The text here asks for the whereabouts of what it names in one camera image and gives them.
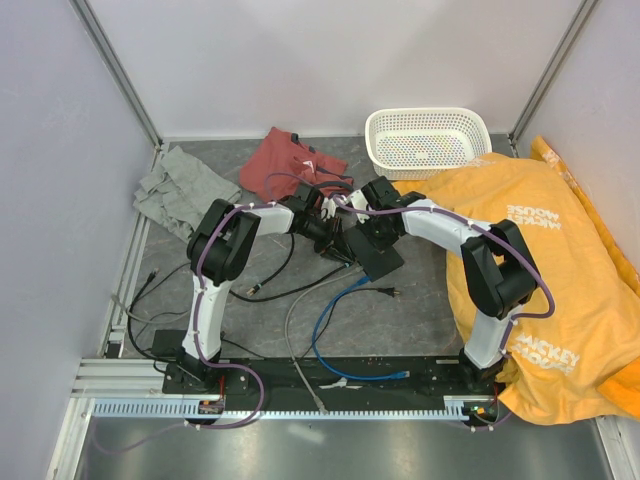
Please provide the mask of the black network switch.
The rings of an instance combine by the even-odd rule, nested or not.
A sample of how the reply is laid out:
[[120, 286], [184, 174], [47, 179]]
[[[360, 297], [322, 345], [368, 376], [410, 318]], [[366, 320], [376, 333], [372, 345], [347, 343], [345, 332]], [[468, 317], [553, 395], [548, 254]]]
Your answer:
[[355, 260], [360, 264], [366, 276], [375, 282], [404, 265], [404, 259], [393, 248], [378, 250], [357, 228], [350, 228], [345, 233], [346, 243]]

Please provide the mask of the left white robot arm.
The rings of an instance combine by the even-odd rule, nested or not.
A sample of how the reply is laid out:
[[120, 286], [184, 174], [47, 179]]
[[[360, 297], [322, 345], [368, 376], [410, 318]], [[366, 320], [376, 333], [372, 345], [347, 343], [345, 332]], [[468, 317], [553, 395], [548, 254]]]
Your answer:
[[320, 190], [302, 185], [279, 201], [233, 204], [216, 199], [192, 234], [187, 257], [193, 273], [193, 304], [189, 326], [175, 365], [185, 382], [208, 393], [219, 382], [221, 325], [233, 282], [243, 272], [255, 239], [264, 235], [301, 235], [314, 251], [345, 265], [355, 255], [343, 236], [342, 221], [323, 213]]

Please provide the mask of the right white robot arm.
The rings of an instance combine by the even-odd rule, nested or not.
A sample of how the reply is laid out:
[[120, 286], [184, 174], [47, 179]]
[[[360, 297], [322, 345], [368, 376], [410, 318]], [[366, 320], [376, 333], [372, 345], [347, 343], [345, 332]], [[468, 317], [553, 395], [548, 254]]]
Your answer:
[[418, 192], [405, 195], [382, 176], [348, 197], [358, 220], [347, 244], [370, 280], [404, 265], [394, 244], [404, 235], [422, 238], [462, 260], [475, 305], [472, 333], [459, 354], [458, 381], [477, 394], [504, 363], [508, 323], [538, 288], [540, 275], [517, 225], [476, 221], [447, 210]]

